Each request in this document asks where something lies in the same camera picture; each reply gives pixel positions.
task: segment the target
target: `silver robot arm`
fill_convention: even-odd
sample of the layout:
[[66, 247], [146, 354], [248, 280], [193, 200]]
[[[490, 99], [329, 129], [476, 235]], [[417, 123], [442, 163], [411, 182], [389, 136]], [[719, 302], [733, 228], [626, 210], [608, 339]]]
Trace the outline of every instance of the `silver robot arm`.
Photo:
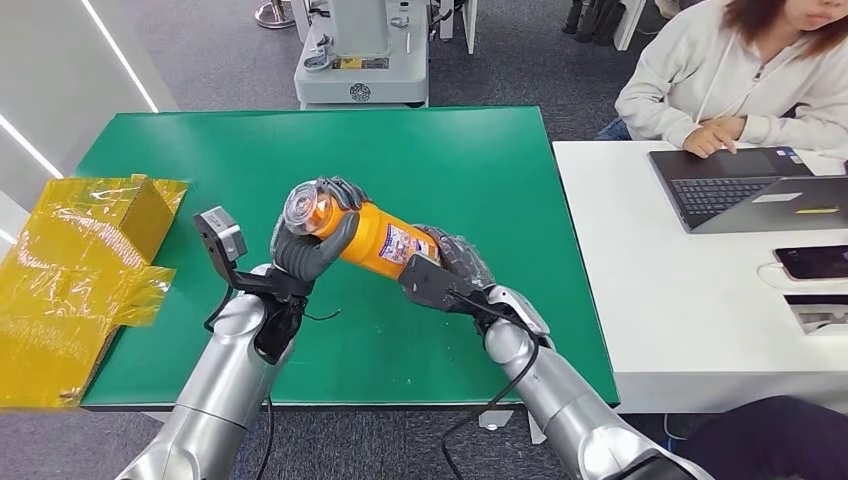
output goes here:
[[[312, 291], [313, 281], [270, 264], [237, 271], [235, 262], [247, 248], [223, 208], [195, 215], [194, 221], [215, 270], [229, 285], [227, 301], [213, 313], [214, 323], [203, 324], [212, 337], [168, 421], [117, 480], [228, 479], [247, 429], [291, 355]], [[234, 290], [245, 293], [229, 300]]]
[[230, 477], [242, 439], [294, 347], [292, 339], [276, 363], [257, 353], [256, 337], [275, 311], [251, 294], [227, 303], [168, 421], [116, 479]]
[[[583, 480], [713, 478], [622, 420], [556, 352], [547, 324], [521, 294], [495, 286], [488, 301], [512, 310], [540, 340], [536, 361], [515, 389], [569, 475]], [[492, 323], [484, 338], [489, 356], [510, 380], [533, 354], [534, 342], [527, 331], [503, 319]]]

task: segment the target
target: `orange bottle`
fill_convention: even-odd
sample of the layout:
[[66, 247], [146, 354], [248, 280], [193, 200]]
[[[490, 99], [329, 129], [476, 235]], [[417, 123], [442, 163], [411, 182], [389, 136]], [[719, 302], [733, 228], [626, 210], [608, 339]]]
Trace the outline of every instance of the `orange bottle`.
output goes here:
[[[286, 227], [296, 235], [329, 237], [345, 211], [328, 193], [319, 193], [314, 182], [301, 183], [289, 193], [283, 207]], [[364, 203], [359, 226], [341, 258], [372, 272], [397, 280], [415, 252], [439, 262], [439, 248], [429, 235]]]

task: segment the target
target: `laptop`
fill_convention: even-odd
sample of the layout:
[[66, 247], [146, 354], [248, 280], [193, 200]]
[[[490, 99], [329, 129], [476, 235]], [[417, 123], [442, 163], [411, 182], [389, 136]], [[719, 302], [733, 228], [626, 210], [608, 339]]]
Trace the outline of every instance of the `laptop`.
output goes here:
[[689, 233], [848, 228], [848, 176], [813, 176], [792, 148], [649, 155]]

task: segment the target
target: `white hoodie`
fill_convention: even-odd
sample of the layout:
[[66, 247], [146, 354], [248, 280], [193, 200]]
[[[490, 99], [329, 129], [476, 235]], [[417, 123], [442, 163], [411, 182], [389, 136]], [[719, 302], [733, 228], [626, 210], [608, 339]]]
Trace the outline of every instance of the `white hoodie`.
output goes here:
[[[701, 121], [747, 115], [740, 142], [848, 145], [848, 41], [803, 59], [810, 42], [803, 37], [762, 66], [756, 46], [721, 25], [725, 4], [706, 0], [684, 10], [642, 52], [615, 103], [633, 139], [681, 147], [703, 109]], [[797, 103], [796, 118], [780, 118]]]

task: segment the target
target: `white machine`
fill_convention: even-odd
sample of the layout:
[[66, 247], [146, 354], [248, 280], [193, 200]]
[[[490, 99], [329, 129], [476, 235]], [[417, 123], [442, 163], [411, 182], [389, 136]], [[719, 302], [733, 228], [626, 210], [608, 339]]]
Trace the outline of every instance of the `white machine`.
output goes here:
[[427, 105], [429, 9], [426, 0], [311, 2], [294, 75], [301, 109]]

